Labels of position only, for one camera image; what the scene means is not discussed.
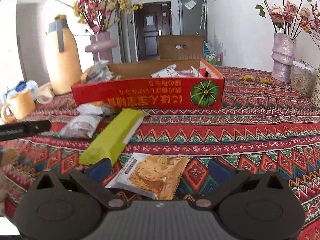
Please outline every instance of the yellow mug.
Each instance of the yellow mug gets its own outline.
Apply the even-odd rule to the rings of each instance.
[[[12,116],[8,116],[6,113],[7,108],[10,108],[13,113]],[[36,109],[36,104],[33,101],[32,94],[29,89],[25,89],[12,98],[6,103],[1,109],[1,117],[4,122],[10,123],[15,119],[22,120]]]

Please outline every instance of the refrigerator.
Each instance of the refrigerator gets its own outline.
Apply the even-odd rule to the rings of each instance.
[[[207,41],[207,27],[204,29],[204,16],[202,20],[202,28],[200,29],[201,15],[202,15],[202,0],[195,0],[196,5],[189,10],[184,6],[185,2],[189,0],[179,0],[179,18],[180,18],[180,34],[181,35],[197,35],[204,37]]]

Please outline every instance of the mug handle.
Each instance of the mug handle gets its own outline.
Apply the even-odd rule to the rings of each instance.
[[[9,107],[10,103],[6,103],[2,108],[1,108],[1,117],[2,117],[2,120],[5,122],[5,123],[11,123],[13,122],[16,118],[14,115],[12,116],[9,116],[7,115],[7,108]]]

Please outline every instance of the brown door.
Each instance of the brown door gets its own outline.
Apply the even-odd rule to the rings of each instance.
[[[171,34],[169,6],[170,2],[149,3],[135,11],[139,61],[159,59],[157,37]]]

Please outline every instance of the table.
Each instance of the table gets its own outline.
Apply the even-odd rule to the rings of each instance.
[[[113,174],[121,169],[133,152],[167,156],[183,155],[190,160],[176,191],[176,198],[193,198],[215,187],[208,175],[207,164],[217,157],[226,165],[244,167],[252,173],[277,169],[288,181],[306,215],[306,225],[299,240],[318,239],[320,230],[320,110],[308,98],[289,85],[276,80],[261,84],[259,78],[270,73],[243,68],[217,67],[226,77],[220,110],[152,110],[131,138]],[[242,75],[252,75],[254,82],[245,85]],[[78,115],[72,94],[56,97],[26,120],[52,122],[49,132],[31,138],[1,143],[13,147],[21,158],[3,167],[8,181],[6,214],[14,214],[20,199],[36,176],[45,168],[65,173],[80,169],[78,156],[91,140],[63,139],[57,133]],[[112,120],[98,127],[100,133]],[[117,191],[125,200],[141,199],[137,194]]]

